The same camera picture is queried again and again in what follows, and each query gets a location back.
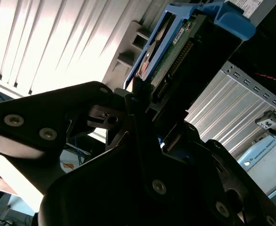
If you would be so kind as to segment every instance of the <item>hole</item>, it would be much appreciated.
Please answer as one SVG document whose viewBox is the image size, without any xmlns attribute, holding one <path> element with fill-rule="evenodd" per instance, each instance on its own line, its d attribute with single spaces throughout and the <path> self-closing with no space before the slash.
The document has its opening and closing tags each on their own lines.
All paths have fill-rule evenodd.
<svg viewBox="0 0 276 226">
<path fill-rule="evenodd" d="M 254 90 L 256 91 L 256 92 L 259 92 L 260 91 L 260 88 L 259 87 L 254 87 Z"/>
<path fill-rule="evenodd" d="M 138 47 L 139 49 L 143 49 L 143 47 L 146 45 L 147 40 L 143 37 L 141 37 L 139 34 L 136 35 L 135 40 L 133 41 L 133 45 Z"/>
<path fill-rule="evenodd" d="M 118 118 L 115 116 L 111 116 L 110 118 L 108 118 L 108 123 L 113 125 L 118 121 Z"/>
<path fill-rule="evenodd" d="M 237 77 L 237 78 L 239 78 L 241 75 L 239 74 L 239 73 L 237 73 L 237 72 L 234 72 L 234 74 L 233 74 L 235 77 Z"/>
<path fill-rule="evenodd" d="M 245 79 L 245 80 L 244 80 L 244 83 L 245 83 L 246 85 L 250 85 L 250 84 L 251 84 L 251 82 L 250 82 L 248 79 Z"/>
<path fill-rule="evenodd" d="M 264 94 L 264 98 L 269 99 L 270 95 L 268 93 Z"/>
<path fill-rule="evenodd" d="M 273 100 L 272 103 L 276 105 L 276 100 Z"/>
</svg>

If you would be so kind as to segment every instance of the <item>silver metal panel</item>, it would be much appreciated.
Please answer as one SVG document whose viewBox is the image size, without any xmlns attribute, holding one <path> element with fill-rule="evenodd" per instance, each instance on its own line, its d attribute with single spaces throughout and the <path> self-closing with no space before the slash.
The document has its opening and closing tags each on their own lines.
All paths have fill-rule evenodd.
<svg viewBox="0 0 276 226">
<path fill-rule="evenodd" d="M 265 132 L 254 120 L 269 109 L 269 104 L 219 71 L 186 120 L 196 126 L 203 141 L 218 140 L 236 157 Z"/>
<path fill-rule="evenodd" d="M 0 89 L 15 98 L 102 81 L 129 23 L 152 27 L 166 4 L 0 0 Z"/>
<path fill-rule="evenodd" d="M 276 95 L 274 95 L 268 89 L 252 79 L 244 71 L 242 71 L 229 61 L 227 61 L 223 65 L 221 70 L 233 80 L 244 86 L 247 90 L 254 93 L 260 99 L 267 102 L 269 105 L 276 109 Z"/>
</svg>

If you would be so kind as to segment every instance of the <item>screw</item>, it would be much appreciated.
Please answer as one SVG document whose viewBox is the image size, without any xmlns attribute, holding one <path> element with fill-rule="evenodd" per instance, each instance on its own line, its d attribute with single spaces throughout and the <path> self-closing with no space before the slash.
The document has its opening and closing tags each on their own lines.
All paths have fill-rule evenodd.
<svg viewBox="0 0 276 226">
<path fill-rule="evenodd" d="M 194 128 L 192 125 L 188 124 L 188 127 L 189 127 L 192 131 L 195 131 L 195 128 Z"/>
<path fill-rule="evenodd" d="M 221 148 L 217 142 L 213 142 L 217 148 Z"/>
<path fill-rule="evenodd" d="M 42 128 L 39 134 L 45 140 L 55 140 L 57 137 L 57 132 L 51 128 Z"/>
<path fill-rule="evenodd" d="M 229 210 L 223 203 L 217 202 L 215 204 L 215 207 L 217 208 L 218 212 L 224 217 L 228 218 L 230 216 Z"/>
<path fill-rule="evenodd" d="M 153 189 L 158 193 L 158 194 L 166 194 L 166 186 L 165 184 L 160 181 L 160 180 L 153 180 Z"/>
<path fill-rule="evenodd" d="M 103 87 L 100 88 L 100 91 L 102 91 L 104 93 L 108 93 L 108 90 L 106 90 L 106 88 L 103 88 Z"/>
<path fill-rule="evenodd" d="M 23 125 L 24 119 L 20 115 L 9 114 L 5 116 L 4 122 L 9 126 L 18 127 Z"/>
<path fill-rule="evenodd" d="M 268 215 L 268 216 L 266 217 L 266 220 L 267 220 L 267 222 L 268 222 L 270 225 L 276 226 L 276 222 L 274 221 L 273 218 L 271 218 L 271 216 Z"/>
</svg>

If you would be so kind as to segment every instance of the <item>black plastic part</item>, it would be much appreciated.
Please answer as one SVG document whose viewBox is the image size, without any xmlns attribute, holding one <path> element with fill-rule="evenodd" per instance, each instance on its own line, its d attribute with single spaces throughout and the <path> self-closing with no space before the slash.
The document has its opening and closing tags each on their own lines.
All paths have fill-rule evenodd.
<svg viewBox="0 0 276 226">
<path fill-rule="evenodd" d="M 112 91 L 100 82 L 89 82 L 73 87 L 6 101 L 0 104 L 0 136 L 8 137 L 19 143 L 35 148 L 35 153 L 28 153 L 19 146 L 9 146 L 0 153 L 17 158 L 57 159 L 65 143 L 67 133 L 89 133 L 94 130 L 87 123 L 87 114 L 95 104 L 110 106 Z M 24 118 L 23 125 L 9 126 L 5 116 L 17 114 Z M 42 128 L 51 128 L 57 132 L 55 140 L 40 137 Z"/>
</svg>

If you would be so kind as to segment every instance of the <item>blue cable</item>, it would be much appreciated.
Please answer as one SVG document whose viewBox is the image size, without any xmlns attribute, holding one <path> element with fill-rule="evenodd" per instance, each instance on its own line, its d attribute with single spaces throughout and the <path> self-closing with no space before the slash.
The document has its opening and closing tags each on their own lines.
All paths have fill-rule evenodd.
<svg viewBox="0 0 276 226">
<path fill-rule="evenodd" d="M 82 155 L 82 153 L 77 148 L 77 137 L 75 137 L 75 148 L 76 148 L 76 151 L 78 152 L 78 162 L 79 162 L 79 165 L 82 165 L 82 162 L 81 162 L 81 155 Z"/>
</svg>

